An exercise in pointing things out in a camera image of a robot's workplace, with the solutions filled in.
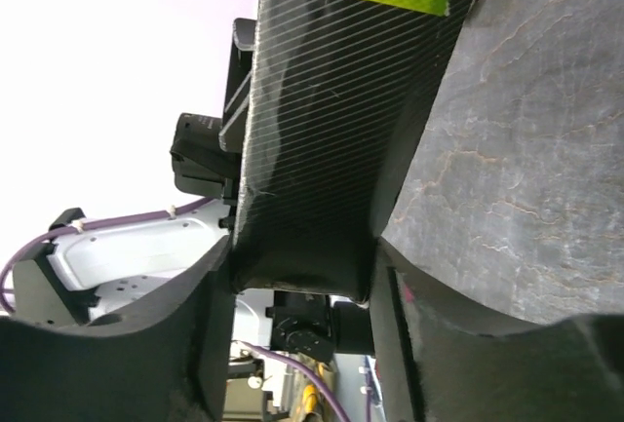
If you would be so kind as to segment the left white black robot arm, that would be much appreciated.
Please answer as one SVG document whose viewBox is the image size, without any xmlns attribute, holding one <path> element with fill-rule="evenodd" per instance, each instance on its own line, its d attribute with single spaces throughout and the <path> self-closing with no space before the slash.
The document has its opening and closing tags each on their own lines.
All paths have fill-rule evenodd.
<svg viewBox="0 0 624 422">
<path fill-rule="evenodd" d="M 220 117 L 184 113 L 170 150 L 175 186 L 196 201 L 166 211 L 90 220 L 65 211 L 3 272 L 17 317 L 85 325 L 138 300 L 197 262 L 234 222 L 249 108 L 255 23 L 235 19 Z M 369 313 L 326 295 L 250 289 L 236 301 L 233 336 L 321 362 L 374 351 Z"/>
</svg>

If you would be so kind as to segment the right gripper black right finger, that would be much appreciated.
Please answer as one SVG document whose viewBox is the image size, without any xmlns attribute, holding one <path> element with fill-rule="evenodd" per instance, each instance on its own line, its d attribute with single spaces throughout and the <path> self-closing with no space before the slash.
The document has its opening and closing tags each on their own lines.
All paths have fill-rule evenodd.
<svg viewBox="0 0 624 422">
<path fill-rule="evenodd" d="M 380 241 L 370 319 L 390 421 L 619 421 L 623 319 L 492 310 Z"/>
</svg>

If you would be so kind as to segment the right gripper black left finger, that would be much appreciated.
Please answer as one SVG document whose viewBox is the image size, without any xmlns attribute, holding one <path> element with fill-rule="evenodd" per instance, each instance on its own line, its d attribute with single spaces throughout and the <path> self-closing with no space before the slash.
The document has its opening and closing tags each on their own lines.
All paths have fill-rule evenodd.
<svg viewBox="0 0 624 422">
<path fill-rule="evenodd" d="M 235 296 L 228 238 L 87 326 L 1 321 L 4 421 L 218 421 Z"/>
</svg>

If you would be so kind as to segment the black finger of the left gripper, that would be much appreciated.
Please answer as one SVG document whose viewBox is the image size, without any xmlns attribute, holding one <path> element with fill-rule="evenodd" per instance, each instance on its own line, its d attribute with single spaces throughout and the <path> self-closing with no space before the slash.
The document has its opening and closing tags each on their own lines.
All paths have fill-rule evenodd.
<svg viewBox="0 0 624 422">
<path fill-rule="evenodd" d="M 237 18 L 233 21 L 225 105 L 219 132 L 219 145 L 225 152 L 240 154 L 243 149 L 250 101 L 255 25 L 254 19 Z"/>
</svg>

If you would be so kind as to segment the black green Gillette razor box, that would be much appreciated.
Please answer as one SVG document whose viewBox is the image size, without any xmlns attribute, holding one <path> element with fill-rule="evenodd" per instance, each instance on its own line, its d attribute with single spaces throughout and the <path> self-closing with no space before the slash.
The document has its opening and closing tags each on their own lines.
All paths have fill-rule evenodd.
<svg viewBox="0 0 624 422">
<path fill-rule="evenodd" d="M 368 299 L 473 0 L 259 0 L 236 289 Z"/>
</svg>

